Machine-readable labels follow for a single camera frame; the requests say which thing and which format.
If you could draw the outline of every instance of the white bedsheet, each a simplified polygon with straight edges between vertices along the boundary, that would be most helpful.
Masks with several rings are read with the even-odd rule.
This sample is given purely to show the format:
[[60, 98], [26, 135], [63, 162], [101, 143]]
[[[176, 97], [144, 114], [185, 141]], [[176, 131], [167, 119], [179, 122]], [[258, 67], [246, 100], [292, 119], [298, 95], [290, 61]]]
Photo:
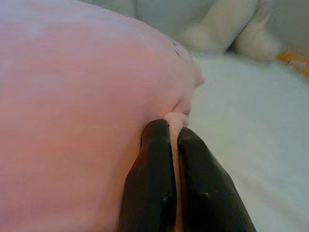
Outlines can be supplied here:
[[190, 128], [233, 178], [259, 232], [309, 231], [309, 85], [280, 64], [202, 61]]

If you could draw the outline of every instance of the orange object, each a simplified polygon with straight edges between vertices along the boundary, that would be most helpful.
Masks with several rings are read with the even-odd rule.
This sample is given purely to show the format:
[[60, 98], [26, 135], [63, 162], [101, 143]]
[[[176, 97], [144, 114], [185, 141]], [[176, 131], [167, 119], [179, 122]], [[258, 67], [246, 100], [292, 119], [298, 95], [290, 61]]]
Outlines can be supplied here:
[[309, 58], [290, 51], [285, 51], [279, 54], [277, 59], [291, 65], [294, 70], [302, 72], [303, 76], [309, 79]]

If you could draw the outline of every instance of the pink surface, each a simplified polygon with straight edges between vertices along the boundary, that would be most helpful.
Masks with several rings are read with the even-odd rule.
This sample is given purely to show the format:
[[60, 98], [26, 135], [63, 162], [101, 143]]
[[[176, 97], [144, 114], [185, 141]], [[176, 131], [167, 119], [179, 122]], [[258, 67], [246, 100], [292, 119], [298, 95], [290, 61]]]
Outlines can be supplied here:
[[148, 122], [200, 70], [151, 27], [74, 0], [0, 1], [0, 231], [114, 231]]

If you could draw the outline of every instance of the white fabric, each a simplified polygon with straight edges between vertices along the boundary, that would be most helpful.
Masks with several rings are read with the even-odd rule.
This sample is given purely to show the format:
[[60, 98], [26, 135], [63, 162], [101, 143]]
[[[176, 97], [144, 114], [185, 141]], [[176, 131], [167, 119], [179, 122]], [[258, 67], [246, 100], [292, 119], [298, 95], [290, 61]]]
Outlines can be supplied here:
[[279, 64], [202, 60], [190, 128], [229, 172], [258, 232], [309, 228], [309, 85]]

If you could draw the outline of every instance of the glossy black object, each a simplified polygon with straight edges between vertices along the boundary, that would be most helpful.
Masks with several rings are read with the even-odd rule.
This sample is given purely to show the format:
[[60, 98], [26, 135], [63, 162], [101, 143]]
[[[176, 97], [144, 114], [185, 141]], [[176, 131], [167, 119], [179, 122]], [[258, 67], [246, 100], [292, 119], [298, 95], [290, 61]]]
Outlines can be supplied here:
[[175, 224], [176, 184], [165, 120], [150, 122], [127, 175], [118, 232], [169, 232]]
[[184, 232], [255, 232], [235, 185], [190, 129], [178, 138]]

